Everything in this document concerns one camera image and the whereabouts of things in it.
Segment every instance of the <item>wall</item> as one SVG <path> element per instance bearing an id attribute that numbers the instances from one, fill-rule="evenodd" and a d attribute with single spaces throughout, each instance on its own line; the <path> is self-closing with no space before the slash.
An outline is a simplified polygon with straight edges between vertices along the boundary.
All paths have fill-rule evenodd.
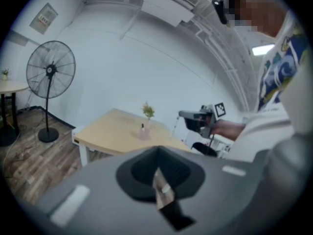
<path id="1" fill-rule="evenodd" d="M 74 125 L 95 120 L 111 108 L 142 116 L 145 101 L 155 119 L 174 129 L 179 110 L 199 110 L 223 101 L 225 119 L 239 121 L 234 97 L 215 74 L 222 67 L 198 40 L 141 12 L 120 40 L 134 10 L 122 5 L 89 5 L 59 35 L 76 59 L 70 88 L 50 101 L 49 111 Z M 175 134 L 184 139 L 182 119 Z"/>
<path id="2" fill-rule="evenodd" d="M 9 69 L 9 80 L 26 82 L 26 66 L 32 52 L 38 47 L 37 44 L 27 41 L 26 45 L 16 44 L 5 40 L 0 50 L 0 70 Z M 18 92 L 16 96 L 17 108 L 41 105 L 43 100 L 31 93 L 31 90 Z"/>

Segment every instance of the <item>small bottle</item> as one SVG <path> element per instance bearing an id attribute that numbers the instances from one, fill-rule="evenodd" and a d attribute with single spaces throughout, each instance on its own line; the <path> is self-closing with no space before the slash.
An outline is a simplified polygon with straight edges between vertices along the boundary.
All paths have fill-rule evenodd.
<path id="1" fill-rule="evenodd" d="M 141 124 L 141 128 L 139 130 L 139 138 L 141 140 L 145 140 L 145 138 L 146 138 L 146 130 L 145 130 L 143 123 Z"/>

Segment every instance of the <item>wooden table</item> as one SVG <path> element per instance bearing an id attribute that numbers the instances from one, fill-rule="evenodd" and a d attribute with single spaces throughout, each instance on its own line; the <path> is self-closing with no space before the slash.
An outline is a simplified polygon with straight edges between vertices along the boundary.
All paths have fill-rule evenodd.
<path id="1" fill-rule="evenodd" d="M 79 142 L 82 165 L 85 166 L 89 162 L 89 148 L 113 155 L 158 145 L 191 152 L 182 141 L 174 136 L 171 138 L 171 132 L 164 124 L 154 120 L 148 138 L 141 140 L 139 130 L 142 123 L 146 124 L 147 119 L 112 109 L 75 134 L 74 139 Z"/>
<path id="2" fill-rule="evenodd" d="M 0 146 L 9 146 L 11 145 L 18 134 L 19 126 L 16 118 L 16 92 L 26 90 L 28 84 L 25 82 L 19 81 L 0 81 L 0 94 L 1 94 L 1 115 L 3 120 L 3 127 L 0 129 Z M 13 128 L 9 127 L 6 121 L 5 115 L 5 94 L 12 94 L 12 119 L 13 119 Z"/>

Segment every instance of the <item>round table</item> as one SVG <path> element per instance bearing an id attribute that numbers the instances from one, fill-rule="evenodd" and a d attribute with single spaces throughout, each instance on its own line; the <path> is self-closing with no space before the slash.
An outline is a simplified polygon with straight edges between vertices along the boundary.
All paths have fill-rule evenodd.
<path id="1" fill-rule="evenodd" d="M 3 120 L 3 127 L 0 129 L 0 146 L 9 146 L 17 138 L 19 126 L 16 118 L 16 92 L 24 91 L 28 88 L 28 84 L 20 81 L 0 81 L 1 94 L 1 115 Z M 5 94 L 12 94 L 12 119 L 13 127 L 9 126 L 5 115 Z"/>

